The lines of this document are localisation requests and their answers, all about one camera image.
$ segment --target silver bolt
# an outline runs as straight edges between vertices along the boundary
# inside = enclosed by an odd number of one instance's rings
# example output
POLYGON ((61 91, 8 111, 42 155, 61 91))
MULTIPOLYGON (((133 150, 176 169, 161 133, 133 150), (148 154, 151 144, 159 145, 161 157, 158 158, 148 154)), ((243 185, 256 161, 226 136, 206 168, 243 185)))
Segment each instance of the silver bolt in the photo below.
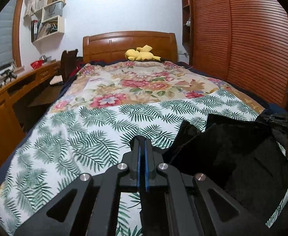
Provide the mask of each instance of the silver bolt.
POLYGON ((87 173, 84 173, 84 174, 81 174, 79 178, 82 181, 87 181, 90 178, 90 175, 87 173))
POLYGON ((161 170, 166 170, 168 168, 168 164, 167 163, 160 163, 158 165, 158 168, 160 168, 161 170))
POLYGON ((118 164, 118 169, 120 169, 120 170, 124 170, 124 169, 126 169, 127 167, 128 167, 128 165, 125 164, 125 163, 119 163, 119 164, 118 164))
POLYGON ((204 181, 206 179, 206 175, 204 175, 203 173, 197 173, 197 174, 195 174, 194 177, 198 181, 204 181))

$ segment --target chair backrest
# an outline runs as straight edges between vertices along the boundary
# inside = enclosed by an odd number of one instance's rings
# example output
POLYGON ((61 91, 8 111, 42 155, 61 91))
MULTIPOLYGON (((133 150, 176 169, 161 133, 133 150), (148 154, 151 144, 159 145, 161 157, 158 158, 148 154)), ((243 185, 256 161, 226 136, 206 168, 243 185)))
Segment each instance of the chair backrest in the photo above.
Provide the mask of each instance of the chair backrest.
POLYGON ((69 79, 69 75, 76 69, 76 56, 78 49, 74 51, 63 51, 61 56, 60 72, 62 75, 63 83, 69 79))

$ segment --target floral bedsheet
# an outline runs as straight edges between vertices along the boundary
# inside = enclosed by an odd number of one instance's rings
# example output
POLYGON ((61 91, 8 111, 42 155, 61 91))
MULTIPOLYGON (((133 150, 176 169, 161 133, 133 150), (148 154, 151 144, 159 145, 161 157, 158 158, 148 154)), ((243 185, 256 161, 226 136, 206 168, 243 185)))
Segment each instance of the floral bedsheet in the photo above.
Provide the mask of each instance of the floral bedsheet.
MULTIPOLYGON (((135 135, 150 138, 154 146, 167 148, 182 120, 203 131, 209 113, 238 120, 255 120, 258 116, 223 88, 207 96, 151 104, 110 106, 113 104, 110 101, 96 102, 98 107, 108 105, 94 109, 90 106, 94 104, 92 101, 88 107, 73 105, 45 115, 16 150, 5 181, 0 184, 0 225, 8 234, 13 235, 81 173, 97 175, 121 162, 135 135)), ((267 226, 274 223, 287 200, 288 189, 267 226)), ((142 234, 140 209, 138 193, 121 194, 116 236, 142 234)))
POLYGON ((105 108, 123 104, 146 104, 198 98, 219 88, 234 94, 261 113, 264 108, 224 81, 195 74, 171 62, 119 62, 110 66, 86 64, 66 94, 49 112, 81 105, 105 108))

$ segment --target headboard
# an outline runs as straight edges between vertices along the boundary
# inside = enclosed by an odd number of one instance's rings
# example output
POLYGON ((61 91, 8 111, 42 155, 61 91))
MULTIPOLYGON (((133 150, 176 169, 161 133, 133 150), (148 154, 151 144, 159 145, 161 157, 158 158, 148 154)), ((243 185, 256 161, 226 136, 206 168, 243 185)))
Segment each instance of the headboard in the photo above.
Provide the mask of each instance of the headboard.
POLYGON ((136 49, 149 45, 152 53, 166 60, 178 61, 177 42, 174 33, 153 31, 122 31, 83 38, 83 60, 88 63, 92 60, 111 62, 125 59, 128 49, 136 49))

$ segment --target wooden desk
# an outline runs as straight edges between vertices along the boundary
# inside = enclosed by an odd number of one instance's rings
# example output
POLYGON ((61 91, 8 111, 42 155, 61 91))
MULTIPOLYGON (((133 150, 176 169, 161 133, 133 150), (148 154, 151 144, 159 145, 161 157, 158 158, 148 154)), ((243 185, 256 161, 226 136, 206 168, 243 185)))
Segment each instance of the wooden desk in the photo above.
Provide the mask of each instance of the wooden desk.
POLYGON ((0 167, 25 137, 13 105, 36 86, 57 74, 60 61, 22 72, 0 89, 0 167))

